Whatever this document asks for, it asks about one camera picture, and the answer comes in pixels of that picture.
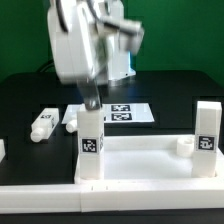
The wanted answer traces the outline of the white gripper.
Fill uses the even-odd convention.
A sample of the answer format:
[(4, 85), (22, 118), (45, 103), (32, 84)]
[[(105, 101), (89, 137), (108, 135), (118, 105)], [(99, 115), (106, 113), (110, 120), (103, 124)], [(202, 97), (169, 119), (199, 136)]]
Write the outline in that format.
[(108, 64), (107, 43), (101, 38), (86, 4), (73, 5), (66, 14), (64, 32), (56, 6), (48, 11), (48, 30), (56, 73), (63, 84), (75, 83), (88, 111), (99, 110), (101, 100), (95, 78)]

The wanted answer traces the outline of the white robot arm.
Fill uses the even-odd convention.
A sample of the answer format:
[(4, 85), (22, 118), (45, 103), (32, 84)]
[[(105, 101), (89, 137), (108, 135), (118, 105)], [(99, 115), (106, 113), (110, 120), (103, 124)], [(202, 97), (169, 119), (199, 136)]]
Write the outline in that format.
[(53, 61), (63, 84), (76, 84), (87, 110), (102, 107), (100, 85), (132, 73), (144, 29), (124, 17), (121, 0), (49, 0), (48, 32)]

